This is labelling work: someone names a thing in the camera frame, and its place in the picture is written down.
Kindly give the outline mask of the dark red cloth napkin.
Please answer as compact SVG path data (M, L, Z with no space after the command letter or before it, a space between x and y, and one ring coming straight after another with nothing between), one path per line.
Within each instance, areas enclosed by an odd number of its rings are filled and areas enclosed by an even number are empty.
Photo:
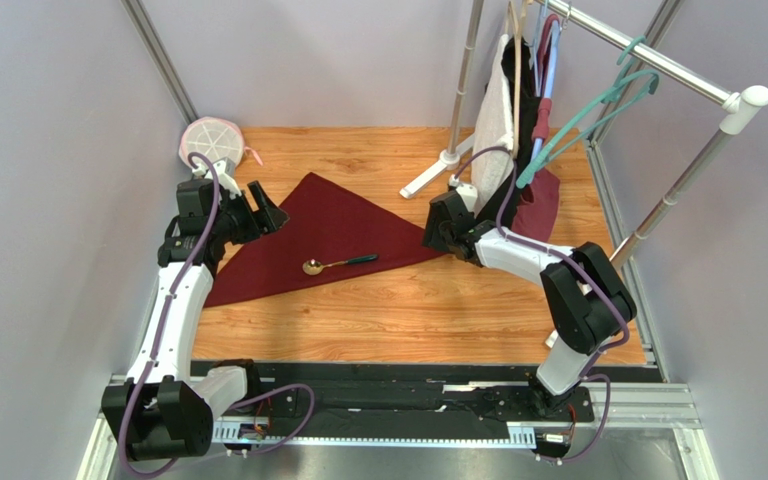
M314 173L280 208L289 221L247 243L218 272L205 306L230 305L410 266L441 257L422 245L424 229ZM376 261L302 271L305 261L331 263L378 254Z

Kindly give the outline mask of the gold spoon green handle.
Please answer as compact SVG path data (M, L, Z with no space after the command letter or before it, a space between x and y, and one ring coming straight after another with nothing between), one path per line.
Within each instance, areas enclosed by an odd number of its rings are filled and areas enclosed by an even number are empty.
M308 276L317 276L329 268L373 262L378 258L378 254L369 254L331 263L322 263L316 259L310 259L303 263L302 271Z

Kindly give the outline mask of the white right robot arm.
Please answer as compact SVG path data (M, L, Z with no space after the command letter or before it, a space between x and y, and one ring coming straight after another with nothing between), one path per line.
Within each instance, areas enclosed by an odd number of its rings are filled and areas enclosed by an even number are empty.
M462 196L445 192L429 203L424 246L473 265L542 286L557 338L537 369L549 395L576 386L608 349L626 343L637 306L605 251L586 242L562 247L478 221Z

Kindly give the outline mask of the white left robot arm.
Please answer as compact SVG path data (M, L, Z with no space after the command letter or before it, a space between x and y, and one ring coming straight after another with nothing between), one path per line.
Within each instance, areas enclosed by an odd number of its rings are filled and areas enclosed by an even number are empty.
M204 379L191 379L197 325L226 245L256 241L289 219L257 181L234 195L210 179L187 180L176 202L157 252L158 290L139 353L124 382L101 398L119 454L130 462L205 455L215 421L247 395L248 361L222 361Z

